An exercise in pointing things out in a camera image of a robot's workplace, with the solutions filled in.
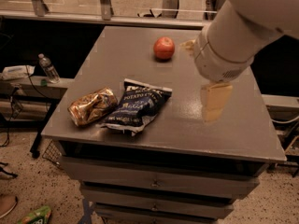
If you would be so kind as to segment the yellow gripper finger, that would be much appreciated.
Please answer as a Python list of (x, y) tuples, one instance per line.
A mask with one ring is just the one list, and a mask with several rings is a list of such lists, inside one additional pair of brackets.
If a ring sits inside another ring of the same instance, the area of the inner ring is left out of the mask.
[(186, 50), (193, 50), (194, 44), (195, 44), (195, 40), (192, 39), (192, 40), (185, 41), (185, 42), (181, 43), (180, 45), (183, 48), (185, 48)]
[(209, 83), (201, 88), (202, 117), (205, 122), (215, 121), (221, 116), (232, 90), (230, 82)]

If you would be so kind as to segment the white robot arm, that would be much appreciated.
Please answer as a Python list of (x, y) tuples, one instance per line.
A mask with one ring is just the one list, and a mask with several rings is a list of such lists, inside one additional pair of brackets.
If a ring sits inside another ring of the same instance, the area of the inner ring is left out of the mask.
[(299, 0), (225, 0), (214, 20), (181, 44), (207, 80), (200, 91), (205, 122), (219, 119), (231, 82), (260, 50), (284, 35), (299, 39)]

